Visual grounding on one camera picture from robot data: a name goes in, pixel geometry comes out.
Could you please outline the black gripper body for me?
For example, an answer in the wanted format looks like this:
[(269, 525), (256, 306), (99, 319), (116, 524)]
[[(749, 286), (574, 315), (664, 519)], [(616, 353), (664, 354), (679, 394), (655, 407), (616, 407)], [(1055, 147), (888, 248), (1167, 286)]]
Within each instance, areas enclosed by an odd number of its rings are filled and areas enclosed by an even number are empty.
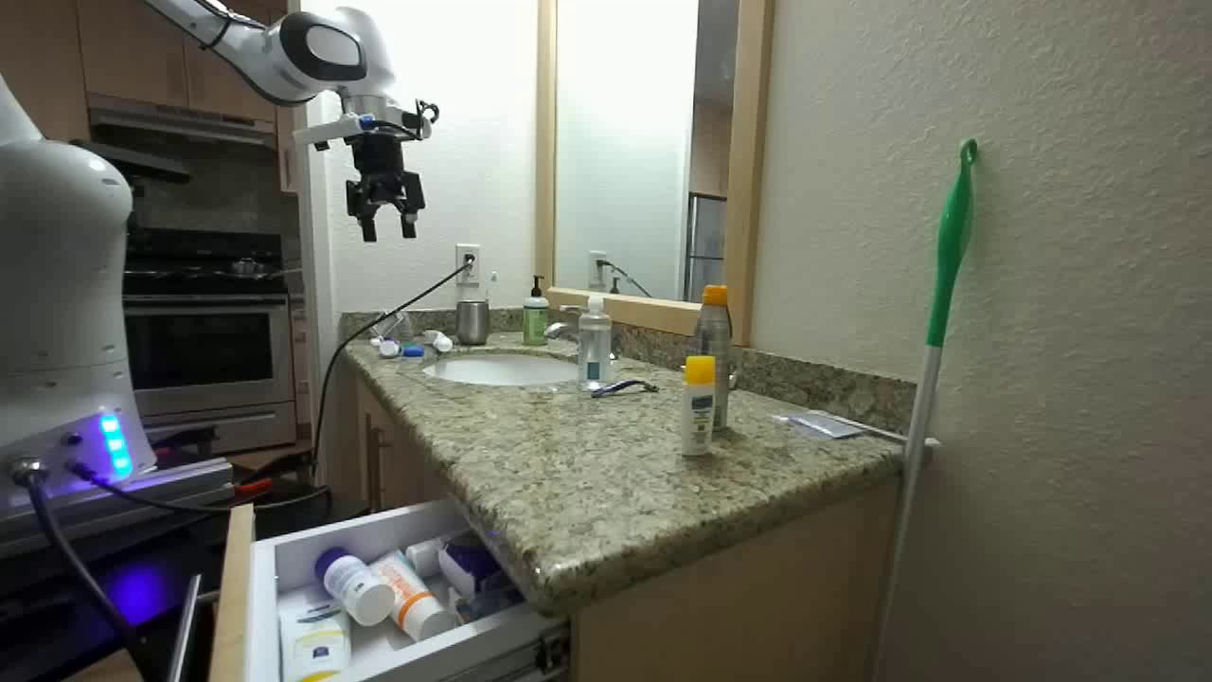
[(404, 165), (400, 145), (424, 141), (427, 120), (400, 112), (399, 120), (362, 120), (354, 135), (355, 176), (345, 186), (345, 204), (354, 214), (374, 214), (383, 204), (399, 213), (422, 213), (422, 176)]

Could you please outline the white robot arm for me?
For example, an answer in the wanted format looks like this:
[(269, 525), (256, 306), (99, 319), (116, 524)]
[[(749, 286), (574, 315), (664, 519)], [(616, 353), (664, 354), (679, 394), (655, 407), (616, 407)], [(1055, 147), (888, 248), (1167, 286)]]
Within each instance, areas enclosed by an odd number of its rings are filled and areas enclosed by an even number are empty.
[[(354, 147), (347, 214), (374, 237), (383, 204), (415, 234), (422, 176), (400, 145), (424, 141), (441, 104), (400, 101), (388, 37), (359, 8), (289, 11), (256, 24), (222, 0), (148, 0), (263, 99), (304, 104), (322, 92), (340, 112), (304, 145)], [(135, 407), (122, 311), (133, 189), (67, 141), (48, 141), (11, 83), (0, 83), (0, 458), (83, 462), (116, 482), (154, 471)]]

